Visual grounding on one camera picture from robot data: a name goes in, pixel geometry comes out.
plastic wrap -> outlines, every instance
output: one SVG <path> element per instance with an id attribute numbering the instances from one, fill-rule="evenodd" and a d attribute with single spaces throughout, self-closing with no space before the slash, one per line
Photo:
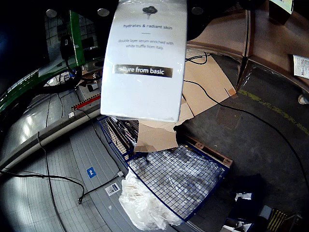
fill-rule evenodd
<path id="1" fill-rule="evenodd" d="M 183 145 L 149 153 L 130 161 L 129 166 L 181 218 L 202 203 L 224 172 L 217 163 Z"/>
<path id="2" fill-rule="evenodd" d="M 180 225 L 183 221 L 163 205 L 129 170 L 122 180 L 119 202 L 140 230 L 164 230 L 167 224 Z"/>

flattened cardboard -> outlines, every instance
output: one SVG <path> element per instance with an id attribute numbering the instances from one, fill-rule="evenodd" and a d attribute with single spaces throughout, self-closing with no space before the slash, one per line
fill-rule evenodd
<path id="1" fill-rule="evenodd" d="M 202 63 L 204 60 L 201 58 L 195 61 Z M 204 65 L 187 62 L 184 79 L 199 83 L 218 102 L 236 94 L 233 85 L 212 57 L 208 57 Z M 153 152 L 177 147 L 174 126 L 216 105 L 199 86 L 188 82 L 183 83 L 183 97 L 179 122 L 139 121 L 139 137 L 134 151 Z"/>
<path id="2" fill-rule="evenodd" d="M 176 132 L 139 124 L 139 138 L 134 151 L 153 152 L 177 146 Z"/>
<path id="3" fill-rule="evenodd" d="M 203 58 L 195 60 L 198 63 L 203 61 Z M 184 79 L 199 83 L 218 102 L 236 94 L 233 85 L 212 57 L 208 57 L 204 65 L 187 62 Z M 217 104 L 206 96 L 201 87 L 188 82 L 183 83 L 183 96 L 194 116 Z"/>
<path id="4" fill-rule="evenodd" d="M 134 151 L 153 152 L 178 147 L 174 126 L 182 124 L 187 119 L 193 118 L 188 103 L 182 98 L 179 122 L 166 123 L 157 121 L 139 121 L 139 137 Z"/>

gray floor mat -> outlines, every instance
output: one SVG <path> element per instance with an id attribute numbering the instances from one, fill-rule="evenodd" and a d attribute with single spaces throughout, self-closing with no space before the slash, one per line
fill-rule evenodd
<path id="1" fill-rule="evenodd" d="M 71 135 L 70 140 L 87 189 L 96 188 L 117 174 L 118 168 L 115 162 L 96 136 L 92 125 L 88 125 Z M 96 175 L 92 178 L 86 171 L 90 167 L 93 167 L 96 172 Z M 95 206 L 113 232 L 140 231 L 132 224 L 119 203 L 118 198 L 122 191 L 120 190 L 110 197 L 105 191 L 105 188 L 113 183 L 117 183 L 121 189 L 121 178 L 118 177 L 90 194 Z M 175 232 L 176 230 L 168 226 L 166 231 Z"/>

wooden pallet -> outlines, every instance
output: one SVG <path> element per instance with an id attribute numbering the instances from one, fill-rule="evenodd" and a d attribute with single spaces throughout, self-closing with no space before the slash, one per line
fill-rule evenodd
<path id="1" fill-rule="evenodd" d="M 200 143 L 199 141 L 191 138 L 188 135 L 182 134 L 181 137 L 185 139 L 189 144 L 191 144 L 192 146 L 200 150 L 201 152 L 207 154 L 208 156 L 212 157 L 214 160 L 223 164 L 225 167 L 231 168 L 233 161 L 230 158 L 218 153 L 217 151 L 211 149 L 210 147 L 207 147 L 206 145 Z"/>

black label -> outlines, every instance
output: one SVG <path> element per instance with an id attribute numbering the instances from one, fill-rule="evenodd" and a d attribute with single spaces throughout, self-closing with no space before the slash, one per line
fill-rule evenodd
<path id="1" fill-rule="evenodd" d="M 116 64 L 113 69 L 114 73 L 162 76 L 169 78 L 173 76 L 173 69 L 156 66 Z"/>

